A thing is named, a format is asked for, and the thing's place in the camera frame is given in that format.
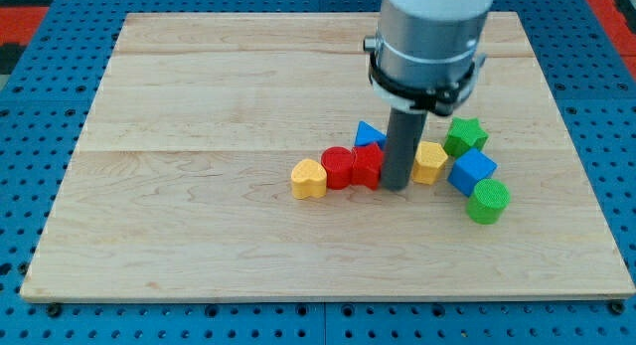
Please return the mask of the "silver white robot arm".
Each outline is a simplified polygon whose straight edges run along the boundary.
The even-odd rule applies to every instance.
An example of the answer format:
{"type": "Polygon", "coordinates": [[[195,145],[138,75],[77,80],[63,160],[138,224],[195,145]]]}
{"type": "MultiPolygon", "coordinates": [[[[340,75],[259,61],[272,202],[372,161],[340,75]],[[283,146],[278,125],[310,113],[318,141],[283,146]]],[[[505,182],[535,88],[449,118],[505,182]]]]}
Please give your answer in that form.
{"type": "Polygon", "coordinates": [[[382,0],[364,41],[374,92],[405,114],[448,116],[477,84],[477,52],[494,0],[382,0]]]}

